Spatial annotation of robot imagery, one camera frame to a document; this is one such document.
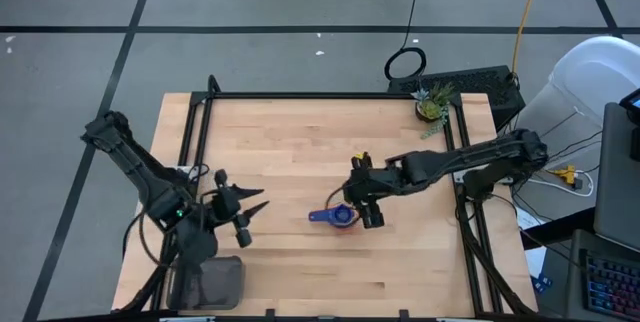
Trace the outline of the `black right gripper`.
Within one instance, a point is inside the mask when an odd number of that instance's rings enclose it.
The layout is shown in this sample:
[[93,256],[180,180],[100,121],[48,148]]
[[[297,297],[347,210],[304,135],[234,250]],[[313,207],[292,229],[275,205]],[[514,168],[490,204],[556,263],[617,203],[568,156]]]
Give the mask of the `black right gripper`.
[[345,202],[353,210],[353,223],[360,219],[365,229],[385,225],[378,200],[388,197],[395,188],[395,172],[386,168],[375,168],[367,152],[351,158],[352,169],[343,187]]

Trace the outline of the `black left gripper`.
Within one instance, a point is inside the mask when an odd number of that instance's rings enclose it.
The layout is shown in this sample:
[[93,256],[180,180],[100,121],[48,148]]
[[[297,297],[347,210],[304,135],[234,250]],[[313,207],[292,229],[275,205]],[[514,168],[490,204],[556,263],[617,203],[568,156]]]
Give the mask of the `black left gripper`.
[[236,240],[241,248],[248,247],[252,238],[248,231],[249,220],[269,204],[261,202],[241,213],[242,199],[259,195],[263,189],[245,189],[236,184],[227,183],[228,176],[224,169],[214,173],[215,189],[205,192],[203,197],[211,195],[211,201],[205,206],[205,230],[215,234],[215,229],[231,222],[236,230]]

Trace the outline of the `dark blue measuring cup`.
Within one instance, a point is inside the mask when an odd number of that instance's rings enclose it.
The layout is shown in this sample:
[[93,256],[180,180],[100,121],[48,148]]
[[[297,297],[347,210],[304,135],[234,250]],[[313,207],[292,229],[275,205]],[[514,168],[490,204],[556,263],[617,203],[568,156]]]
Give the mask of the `dark blue measuring cup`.
[[310,212],[308,214],[308,220],[310,222],[322,222],[322,223],[326,223],[326,224],[330,225],[329,224],[329,213],[330,213],[330,209],[331,208],[332,207]]

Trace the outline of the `dark mesh basket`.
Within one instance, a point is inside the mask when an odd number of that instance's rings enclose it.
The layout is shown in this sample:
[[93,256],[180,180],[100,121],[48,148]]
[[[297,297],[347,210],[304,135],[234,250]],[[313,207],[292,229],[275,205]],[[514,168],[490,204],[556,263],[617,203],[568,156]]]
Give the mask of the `dark mesh basket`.
[[171,275],[167,306],[173,310],[232,310],[244,294],[245,266],[238,256],[182,263]]

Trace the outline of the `potted succulent plant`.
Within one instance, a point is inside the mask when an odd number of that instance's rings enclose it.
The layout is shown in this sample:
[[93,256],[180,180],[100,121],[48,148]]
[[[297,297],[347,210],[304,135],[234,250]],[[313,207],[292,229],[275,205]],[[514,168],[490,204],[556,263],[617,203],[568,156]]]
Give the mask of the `potted succulent plant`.
[[449,105],[454,95],[451,83],[436,84],[430,88],[420,87],[410,95],[415,100],[416,117],[426,123],[431,123],[421,139],[427,139],[440,132],[448,122]]

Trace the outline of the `white paper sheet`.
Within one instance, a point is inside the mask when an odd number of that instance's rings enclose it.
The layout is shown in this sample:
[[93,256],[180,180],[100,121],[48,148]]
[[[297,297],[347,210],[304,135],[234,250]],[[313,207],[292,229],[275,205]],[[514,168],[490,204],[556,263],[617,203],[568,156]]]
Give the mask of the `white paper sheet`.
[[[517,224],[522,230],[527,230],[533,227],[537,227],[543,224],[543,221],[538,217],[530,214],[526,210],[517,207]],[[525,257],[527,261],[528,270],[531,277],[538,278],[543,270],[543,264],[546,258],[547,248],[541,246],[524,236],[525,240],[523,245],[525,249]]]

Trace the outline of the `yellow connector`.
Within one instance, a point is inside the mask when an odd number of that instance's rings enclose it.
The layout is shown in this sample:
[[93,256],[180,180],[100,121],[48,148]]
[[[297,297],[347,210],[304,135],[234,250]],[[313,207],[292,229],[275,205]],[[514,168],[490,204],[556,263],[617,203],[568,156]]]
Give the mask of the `yellow connector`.
[[577,170],[574,165],[568,165],[565,168],[550,170],[550,173],[561,178],[567,185],[575,185]]

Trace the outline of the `grey laptop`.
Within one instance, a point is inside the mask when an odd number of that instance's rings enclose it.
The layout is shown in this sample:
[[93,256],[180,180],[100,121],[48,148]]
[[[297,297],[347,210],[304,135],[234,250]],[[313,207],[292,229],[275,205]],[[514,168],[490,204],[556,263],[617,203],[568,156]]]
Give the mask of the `grey laptop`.
[[640,125],[613,102],[604,109],[594,230],[640,251]]

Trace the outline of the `backlit keyboard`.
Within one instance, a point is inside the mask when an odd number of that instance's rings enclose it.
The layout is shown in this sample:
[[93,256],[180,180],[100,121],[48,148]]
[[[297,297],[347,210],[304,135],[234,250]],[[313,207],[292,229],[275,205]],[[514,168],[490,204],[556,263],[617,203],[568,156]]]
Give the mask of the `backlit keyboard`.
[[581,292],[587,310],[640,322],[640,261],[579,250]]

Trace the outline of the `white plastic bin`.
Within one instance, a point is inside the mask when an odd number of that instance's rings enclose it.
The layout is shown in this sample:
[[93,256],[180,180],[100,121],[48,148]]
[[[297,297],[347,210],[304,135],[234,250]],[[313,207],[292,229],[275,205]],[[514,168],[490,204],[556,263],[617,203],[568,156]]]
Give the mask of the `white plastic bin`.
[[548,147],[549,166],[599,147],[605,105],[640,88],[640,46],[611,36],[585,40],[553,67],[517,126]]

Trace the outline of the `black device with screen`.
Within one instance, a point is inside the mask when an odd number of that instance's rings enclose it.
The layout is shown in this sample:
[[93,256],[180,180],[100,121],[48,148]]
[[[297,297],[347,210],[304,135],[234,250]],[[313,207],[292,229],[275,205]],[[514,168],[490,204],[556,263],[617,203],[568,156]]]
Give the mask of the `black device with screen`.
[[630,158],[640,162],[640,88],[625,96],[619,105],[633,125],[630,137]]

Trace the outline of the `black aluminium table frame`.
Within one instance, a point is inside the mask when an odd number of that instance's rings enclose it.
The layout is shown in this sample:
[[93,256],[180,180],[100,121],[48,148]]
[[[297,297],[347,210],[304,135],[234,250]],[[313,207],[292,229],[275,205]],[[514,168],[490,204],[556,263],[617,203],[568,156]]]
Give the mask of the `black aluminium table frame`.
[[167,165],[205,162],[258,190],[262,211],[252,244],[231,227],[221,251],[246,266],[245,292],[226,312],[242,317],[470,317],[491,303],[483,272],[469,274],[454,216],[452,182],[381,202],[381,228],[338,230],[307,219],[349,175],[353,155],[377,165],[411,150],[443,151],[447,138],[421,138],[407,98],[384,93],[219,94],[209,113],[187,93],[164,96],[152,154]]

